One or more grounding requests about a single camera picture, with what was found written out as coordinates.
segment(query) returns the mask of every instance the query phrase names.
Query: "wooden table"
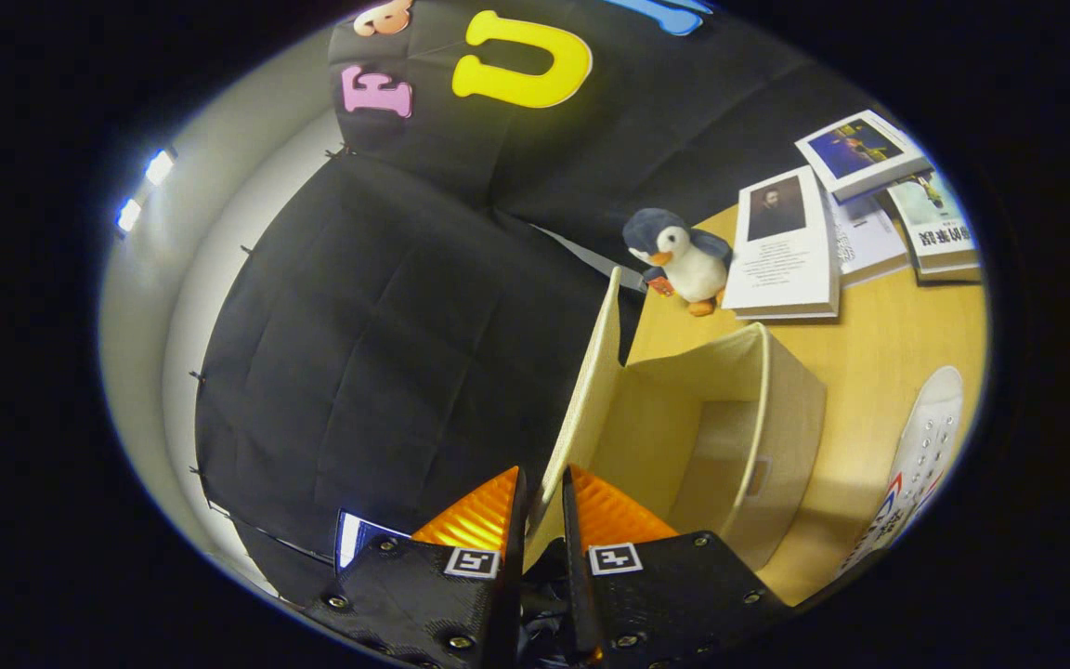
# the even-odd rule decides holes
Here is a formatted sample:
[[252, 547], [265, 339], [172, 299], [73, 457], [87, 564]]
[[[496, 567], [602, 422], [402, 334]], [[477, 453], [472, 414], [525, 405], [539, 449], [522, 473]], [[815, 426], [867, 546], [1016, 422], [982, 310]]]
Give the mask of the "wooden table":
[[[733, 207], [697, 228], [732, 241], [736, 226]], [[914, 398], [942, 365], [960, 370], [961, 424], [972, 424], [989, 346], [984, 287], [918, 288], [913, 272], [905, 268], [844, 289], [837, 319], [764, 321], [827, 385], [811, 482], [791, 529], [756, 573], [789, 605], [832, 580], [838, 564], [873, 519]], [[696, 318], [686, 306], [678, 297], [646, 292], [628, 364], [679, 354], [748, 323], [724, 309]]]

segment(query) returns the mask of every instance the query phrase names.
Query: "stack of books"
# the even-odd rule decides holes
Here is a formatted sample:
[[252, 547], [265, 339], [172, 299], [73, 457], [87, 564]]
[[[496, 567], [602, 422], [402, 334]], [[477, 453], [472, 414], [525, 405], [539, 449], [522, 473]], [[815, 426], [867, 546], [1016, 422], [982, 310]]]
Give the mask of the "stack of books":
[[981, 262], [964, 212], [934, 170], [902, 179], [886, 194], [905, 228], [920, 283], [981, 280]]
[[960, 204], [902, 131], [863, 110], [795, 147], [808, 166], [739, 192], [722, 308], [755, 320], [835, 318], [842, 287], [912, 264], [920, 284], [980, 280]]

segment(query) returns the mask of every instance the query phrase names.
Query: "white wall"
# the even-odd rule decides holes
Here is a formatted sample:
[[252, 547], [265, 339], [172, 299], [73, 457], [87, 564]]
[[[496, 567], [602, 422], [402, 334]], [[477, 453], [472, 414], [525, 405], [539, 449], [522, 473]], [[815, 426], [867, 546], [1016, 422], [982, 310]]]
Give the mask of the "white wall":
[[172, 140], [178, 164], [110, 250], [102, 280], [102, 383], [124, 453], [169, 520], [205, 552], [219, 550], [219, 538], [187, 498], [167, 448], [163, 371], [172, 313], [227, 202], [268, 156], [331, 110], [331, 33], [323, 27], [268, 60], [186, 123]]
[[200, 369], [204, 361], [217, 314], [246, 261], [241, 246], [254, 249], [279, 210], [326, 164], [324, 150], [339, 149], [340, 141], [336, 115], [326, 109], [250, 174], [200, 243], [167, 331], [163, 412], [172, 471], [193, 512], [216, 542], [219, 554], [232, 560], [239, 571], [269, 592], [271, 586], [246, 558], [238, 532], [220, 513], [209, 511], [200, 478], [187, 469], [196, 467], [196, 380], [187, 371]]

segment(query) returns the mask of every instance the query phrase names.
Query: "book cover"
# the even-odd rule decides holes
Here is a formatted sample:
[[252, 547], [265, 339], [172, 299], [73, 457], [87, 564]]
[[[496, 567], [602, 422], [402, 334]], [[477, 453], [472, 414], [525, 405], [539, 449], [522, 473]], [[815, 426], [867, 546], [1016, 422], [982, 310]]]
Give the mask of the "book cover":
[[920, 275], [978, 265], [964, 212], [937, 171], [914, 173], [889, 186], [887, 194], [907, 231]]
[[841, 273], [831, 209], [810, 166], [743, 187], [721, 307], [737, 318], [835, 317]]
[[854, 198], [835, 210], [841, 288], [910, 267], [903, 238], [873, 198]]
[[795, 147], [840, 202], [931, 168], [910, 137], [867, 109], [821, 127]]

